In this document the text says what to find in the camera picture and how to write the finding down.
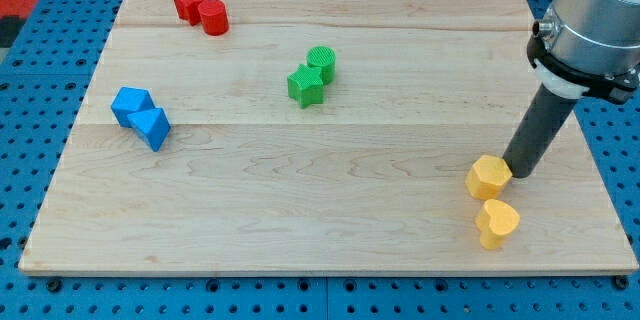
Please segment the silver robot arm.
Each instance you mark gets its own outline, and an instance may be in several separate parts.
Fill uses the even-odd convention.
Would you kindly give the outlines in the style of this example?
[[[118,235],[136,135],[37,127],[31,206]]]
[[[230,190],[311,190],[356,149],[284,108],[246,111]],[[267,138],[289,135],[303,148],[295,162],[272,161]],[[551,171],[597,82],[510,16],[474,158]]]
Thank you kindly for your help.
[[[639,0],[552,0],[527,56],[552,94],[623,104],[639,86]]]

